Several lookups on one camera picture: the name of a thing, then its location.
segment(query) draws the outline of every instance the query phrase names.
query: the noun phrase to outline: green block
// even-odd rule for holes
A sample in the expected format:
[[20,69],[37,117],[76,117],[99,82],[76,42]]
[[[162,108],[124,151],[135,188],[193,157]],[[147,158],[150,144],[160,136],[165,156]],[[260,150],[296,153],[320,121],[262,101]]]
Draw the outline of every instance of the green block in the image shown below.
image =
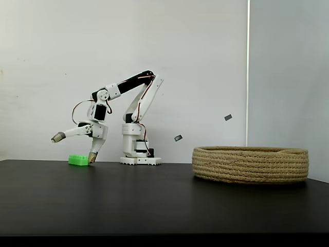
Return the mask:
[[82,155],[70,155],[70,158],[68,158],[68,163],[77,166],[87,166],[88,157]]

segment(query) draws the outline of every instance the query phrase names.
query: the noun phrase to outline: rope basket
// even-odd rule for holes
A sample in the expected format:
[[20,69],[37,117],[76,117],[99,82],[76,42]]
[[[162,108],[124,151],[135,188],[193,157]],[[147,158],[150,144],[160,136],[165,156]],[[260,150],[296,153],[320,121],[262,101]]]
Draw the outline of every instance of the rope basket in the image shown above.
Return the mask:
[[193,150],[193,172],[203,179],[243,184],[305,181],[308,151],[265,147],[199,147]]

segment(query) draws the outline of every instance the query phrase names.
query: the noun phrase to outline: white backdrop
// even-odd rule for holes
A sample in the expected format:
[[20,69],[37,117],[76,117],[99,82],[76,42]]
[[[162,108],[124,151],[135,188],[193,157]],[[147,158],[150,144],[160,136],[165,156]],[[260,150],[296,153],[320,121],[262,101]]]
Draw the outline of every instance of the white backdrop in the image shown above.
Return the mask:
[[309,178],[329,182],[329,1],[252,0],[250,146],[309,150]]
[[[164,162],[189,163],[196,146],[243,146],[246,21],[246,0],[1,0],[0,159],[88,155],[87,136],[50,138],[74,126],[72,108],[91,92],[146,69],[164,77],[143,119]],[[122,156],[122,115],[138,91],[111,101],[98,161]]]

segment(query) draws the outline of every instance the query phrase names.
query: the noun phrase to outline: black table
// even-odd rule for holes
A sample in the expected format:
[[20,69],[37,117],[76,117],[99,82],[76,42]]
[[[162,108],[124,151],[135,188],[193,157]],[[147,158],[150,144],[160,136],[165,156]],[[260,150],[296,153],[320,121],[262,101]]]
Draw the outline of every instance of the black table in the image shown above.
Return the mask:
[[190,164],[0,162],[0,236],[185,236],[194,242],[195,236],[329,233],[328,210],[329,184],[315,180],[240,185],[196,178]]

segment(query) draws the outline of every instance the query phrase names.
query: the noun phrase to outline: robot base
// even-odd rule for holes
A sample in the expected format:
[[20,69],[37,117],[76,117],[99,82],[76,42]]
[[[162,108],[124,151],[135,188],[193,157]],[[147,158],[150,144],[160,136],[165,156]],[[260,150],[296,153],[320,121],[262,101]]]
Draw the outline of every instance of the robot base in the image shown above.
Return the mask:
[[151,166],[157,166],[161,165],[161,158],[130,158],[130,157],[121,157],[120,163],[126,164],[126,165],[151,165]]

